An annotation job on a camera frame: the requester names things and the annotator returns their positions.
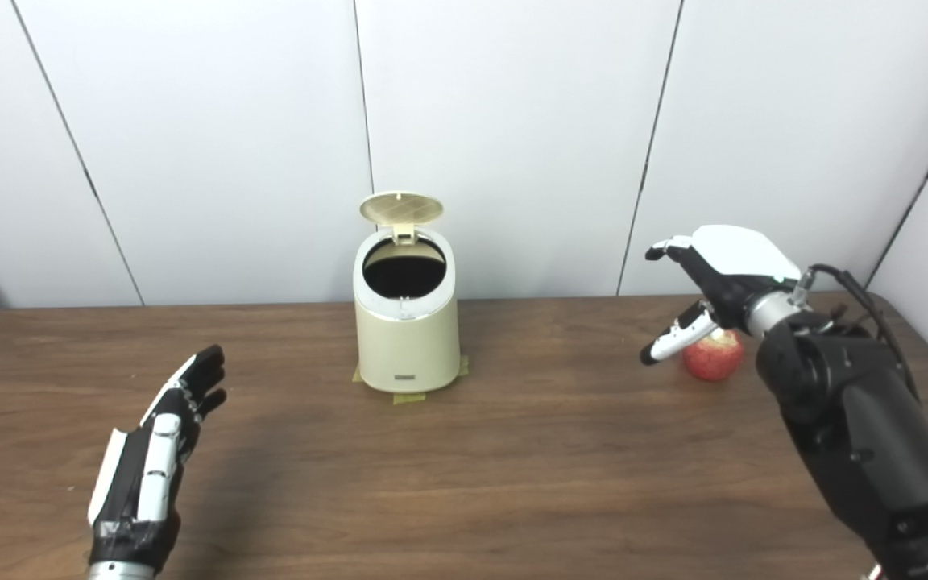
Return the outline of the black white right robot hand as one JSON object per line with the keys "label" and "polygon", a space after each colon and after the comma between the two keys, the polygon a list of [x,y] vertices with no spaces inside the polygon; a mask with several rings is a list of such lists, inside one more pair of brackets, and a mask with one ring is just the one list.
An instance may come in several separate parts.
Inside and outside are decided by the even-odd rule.
{"label": "black white right robot hand", "polygon": [[718,329],[762,339],[807,310],[802,270],[760,232],[730,225],[701,226],[692,235],[654,243],[645,259],[680,264],[702,296],[640,352],[645,366],[680,353]]}

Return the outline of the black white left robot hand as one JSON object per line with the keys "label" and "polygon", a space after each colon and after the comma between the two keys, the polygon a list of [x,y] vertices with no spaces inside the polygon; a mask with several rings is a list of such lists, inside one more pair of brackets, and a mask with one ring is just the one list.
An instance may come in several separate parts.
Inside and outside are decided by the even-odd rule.
{"label": "black white left robot hand", "polygon": [[204,419],[227,400],[224,366],[221,346],[196,352],[135,429],[111,432],[87,511],[89,579],[155,579],[166,566],[180,533],[176,498],[185,463]]}

